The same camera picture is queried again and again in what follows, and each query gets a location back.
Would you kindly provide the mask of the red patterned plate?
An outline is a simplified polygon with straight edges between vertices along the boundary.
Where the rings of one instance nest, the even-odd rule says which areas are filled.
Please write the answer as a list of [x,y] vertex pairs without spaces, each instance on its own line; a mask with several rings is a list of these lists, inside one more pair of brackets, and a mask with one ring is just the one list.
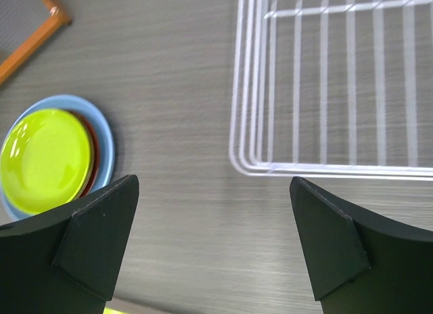
[[99,147],[99,140],[97,138],[97,133],[93,128],[92,124],[82,114],[75,112],[74,115],[86,126],[87,131],[91,136],[93,142],[93,167],[92,167],[91,174],[89,175],[87,185],[82,190],[81,197],[83,197],[90,193],[91,188],[95,184],[97,174],[99,171],[99,165],[100,165],[100,147]]

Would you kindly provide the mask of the brown yellow-rimmed plate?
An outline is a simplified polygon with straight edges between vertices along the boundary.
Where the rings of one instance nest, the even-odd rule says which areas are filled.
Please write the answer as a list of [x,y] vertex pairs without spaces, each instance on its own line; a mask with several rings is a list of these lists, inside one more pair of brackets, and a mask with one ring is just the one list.
[[[69,111],[69,113],[71,113],[75,118],[77,118],[75,115],[74,115],[74,113],[75,113],[76,111],[72,111],[72,110],[70,110]],[[75,199],[79,199],[79,198],[81,198],[81,193],[82,193],[82,190],[85,188],[85,186],[87,185],[87,181],[88,181],[88,179],[89,179],[89,175],[91,174],[91,171],[92,171],[92,167],[93,167],[93,142],[92,142],[92,139],[91,139],[91,136],[89,135],[89,133],[88,133],[88,131],[87,131],[87,128],[86,128],[86,126],[80,121],[80,123],[83,125],[83,127],[84,127],[84,129],[86,130],[86,135],[87,135],[87,148],[86,148],[86,152],[88,153],[88,156],[87,156],[87,158],[86,158],[86,161],[87,161],[87,168],[86,168],[86,176],[85,176],[85,178],[84,178],[84,181],[83,181],[83,186],[81,187],[81,190],[80,190],[80,192],[76,195],[76,197],[75,197]]]

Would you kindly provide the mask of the lime green plate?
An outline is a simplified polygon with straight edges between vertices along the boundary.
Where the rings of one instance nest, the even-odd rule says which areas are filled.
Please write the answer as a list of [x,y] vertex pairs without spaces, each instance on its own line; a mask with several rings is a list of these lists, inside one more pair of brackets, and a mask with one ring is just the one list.
[[86,130],[69,111],[38,110],[13,127],[1,149],[1,186],[36,215],[75,199],[86,176]]

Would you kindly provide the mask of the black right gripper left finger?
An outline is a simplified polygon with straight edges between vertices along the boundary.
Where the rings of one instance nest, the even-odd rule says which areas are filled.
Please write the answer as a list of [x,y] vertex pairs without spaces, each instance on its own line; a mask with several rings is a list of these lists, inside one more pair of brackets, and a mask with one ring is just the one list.
[[137,175],[1,226],[2,313],[103,313],[139,199]]

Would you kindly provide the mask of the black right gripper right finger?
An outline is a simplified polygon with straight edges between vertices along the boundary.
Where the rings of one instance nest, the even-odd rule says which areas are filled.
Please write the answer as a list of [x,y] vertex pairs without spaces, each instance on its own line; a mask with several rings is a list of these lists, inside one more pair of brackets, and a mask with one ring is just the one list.
[[292,210],[324,313],[431,313],[432,232],[295,177]]

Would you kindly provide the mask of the light blue plate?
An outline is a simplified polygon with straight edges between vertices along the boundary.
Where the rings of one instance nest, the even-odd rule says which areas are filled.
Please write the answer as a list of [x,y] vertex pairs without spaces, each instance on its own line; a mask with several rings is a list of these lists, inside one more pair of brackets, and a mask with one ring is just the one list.
[[27,108],[15,120],[17,125],[25,116],[45,108],[58,108],[78,114],[95,133],[99,146],[99,168],[94,183],[82,193],[83,196],[101,189],[112,179],[116,161],[116,147],[109,122],[103,113],[88,100],[75,95],[54,95],[46,97]]

